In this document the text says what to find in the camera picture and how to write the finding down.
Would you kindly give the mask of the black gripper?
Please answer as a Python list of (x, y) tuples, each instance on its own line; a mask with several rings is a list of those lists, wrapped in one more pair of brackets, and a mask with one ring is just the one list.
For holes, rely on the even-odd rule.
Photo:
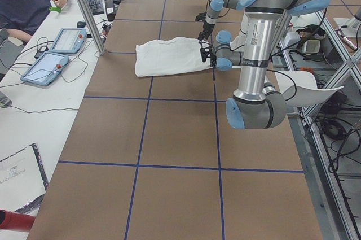
[(205, 37), (206, 40), (211, 39), (211, 37), (212, 37), (211, 34), (213, 32), (213, 29), (214, 29), (214, 24), (204, 23), (203, 32), (199, 33), (199, 36), (197, 38), (198, 41), (201, 42), (204, 39), (204, 34), (206, 34), (206, 37)]
[(210, 58), (210, 66), (212, 68), (216, 68), (217, 67), (217, 57), (214, 54), (210, 54), (209, 58)]

